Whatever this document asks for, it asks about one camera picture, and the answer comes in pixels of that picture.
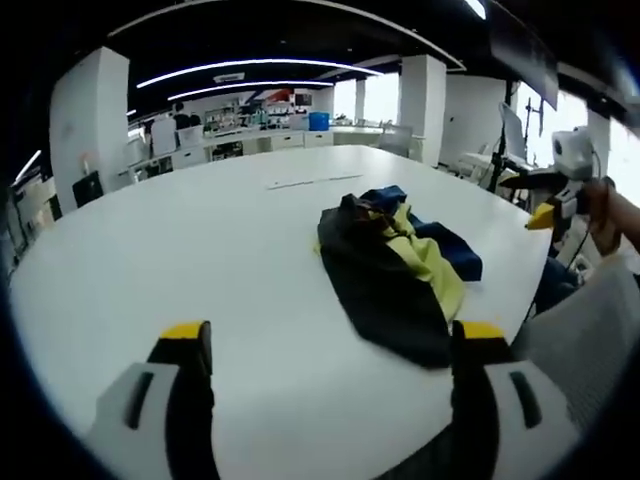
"hand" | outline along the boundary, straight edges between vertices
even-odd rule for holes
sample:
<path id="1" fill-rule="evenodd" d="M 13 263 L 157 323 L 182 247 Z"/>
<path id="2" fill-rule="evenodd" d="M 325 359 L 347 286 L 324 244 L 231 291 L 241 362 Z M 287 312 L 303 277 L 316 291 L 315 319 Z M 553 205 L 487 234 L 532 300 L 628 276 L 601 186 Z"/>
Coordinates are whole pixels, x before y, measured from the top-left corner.
<path id="1" fill-rule="evenodd" d="M 584 186 L 584 192 L 589 199 L 589 232 L 600 252 L 607 256 L 618 250 L 621 232 L 609 218 L 609 197 L 615 194 L 612 185 L 604 180 L 592 180 Z"/>

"column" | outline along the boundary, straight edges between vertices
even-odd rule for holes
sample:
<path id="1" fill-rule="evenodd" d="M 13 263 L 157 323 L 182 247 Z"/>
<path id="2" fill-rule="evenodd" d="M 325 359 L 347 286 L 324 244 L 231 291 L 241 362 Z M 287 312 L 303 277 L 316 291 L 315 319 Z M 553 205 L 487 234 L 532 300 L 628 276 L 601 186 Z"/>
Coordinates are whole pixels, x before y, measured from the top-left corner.
<path id="1" fill-rule="evenodd" d="M 129 60 L 102 47 L 81 60 L 55 85 L 49 114 L 51 167 L 63 214 L 77 207 L 73 184 L 84 164 L 100 173 L 105 193 L 126 183 Z"/>
<path id="2" fill-rule="evenodd" d="M 355 121 L 364 119 L 364 97 L 365 85 L 364 80 L 356 81 L 356 118 Z"/>
<path id="3" fill-rule="evenodd" d="M 327 112 L 333 118 L 333 93 L 333 87 L 313 90 L 313 111 Z"/>
<path id="4" fill-rule="evenodd" d="M 446 77 L 445 64 L 429 55 L 402 59 L 400 125 L 413 127 L 414 135 L 424 137 L 421 158 L 431 166 L 437 166 L 440 157 Z"/>
<path id="5" fill-rule="evenodd" d="M 602 166 L 601 177 L 607 174 L 607 167 L 609 165 L 609 150 L 611 145 L 610 130 L 611 125 L 608 118 L 597 114 L 593 110 L 587 110 L 587 129 L 589 130 L 589 136 L 591 137 L 591 143 L 593 143 L 594 150 L 600 157 L 600 163 Z M 597 166 L 594 165 L 593 173 L 598 174 Z"/>

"person's arm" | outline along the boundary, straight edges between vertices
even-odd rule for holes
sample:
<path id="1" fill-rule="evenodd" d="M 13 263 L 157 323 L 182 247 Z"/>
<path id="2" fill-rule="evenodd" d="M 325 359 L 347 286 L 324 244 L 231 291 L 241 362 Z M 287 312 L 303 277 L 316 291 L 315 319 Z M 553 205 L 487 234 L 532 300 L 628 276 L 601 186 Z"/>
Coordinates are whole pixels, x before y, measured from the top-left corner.
<path id="1" fill-rule="evenodd" d="M 608 214 L 616 228 L 640 252 L 640 208 L 611 188 Z"/>
<path id="2" fill-rule="evenodd" d="M 616 192 L 604 181 L 585 186 L 589 198 L 589 231 L 600 253 L 608 255 L 618 249 L 620 234 L 640 252 L 640 208 Z"/>

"office chair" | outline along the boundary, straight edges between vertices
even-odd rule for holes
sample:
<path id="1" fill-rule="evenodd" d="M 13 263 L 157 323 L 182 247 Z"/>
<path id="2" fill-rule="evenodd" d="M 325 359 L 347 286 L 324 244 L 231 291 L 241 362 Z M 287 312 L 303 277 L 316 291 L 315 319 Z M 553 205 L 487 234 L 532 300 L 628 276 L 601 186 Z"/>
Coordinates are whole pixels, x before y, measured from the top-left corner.
<path id="1" fill-rule="evenodd" d="M 382 127 L 378 148 L 409 158 L 413 128 L 387 123 Z"/>
<path id="2" fill-rule="evenodd" d="M 527 321 L 512 345 L 567 397 L 583 432 L 596 419 L 640 335 L 640 289 L 620 257 L 603 262 L 571 296 Z"/>

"table surface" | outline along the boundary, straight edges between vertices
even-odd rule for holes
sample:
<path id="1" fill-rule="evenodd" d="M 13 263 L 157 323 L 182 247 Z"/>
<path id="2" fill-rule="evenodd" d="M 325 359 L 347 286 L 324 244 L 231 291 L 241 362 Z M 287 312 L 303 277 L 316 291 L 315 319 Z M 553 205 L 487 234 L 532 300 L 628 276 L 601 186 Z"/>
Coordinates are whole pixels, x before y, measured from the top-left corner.
<path id="1" fill-rule="evenodd" d="M 329 129 L 333 133 L 357 133 L 365 135 L 380 135 L 382 133 L 382 127 L 357 127 L 349 125 L 334 125 Z M 424 140 L 425 137 L 420 135 L 413 135 L 413 138 Z"/>
<path id="2" fill-rule="evenodd" d="M 269 190 L 274 182 L 322 181 Z M 213 445 L 222 478 L 371 478 L 451 421 L 452 378 L 360 339 L 313 251 L 320 212 L 398 184 L 413 212 L 484 262 L 458 318 L 515 337 L 550 233 L 475 185 L 364 146 L 245 156 L 106 195 L 45 231 L 14 273 L 18 331 L 79 435 L 95 402 L 166 327 L 212 323 Z"/>

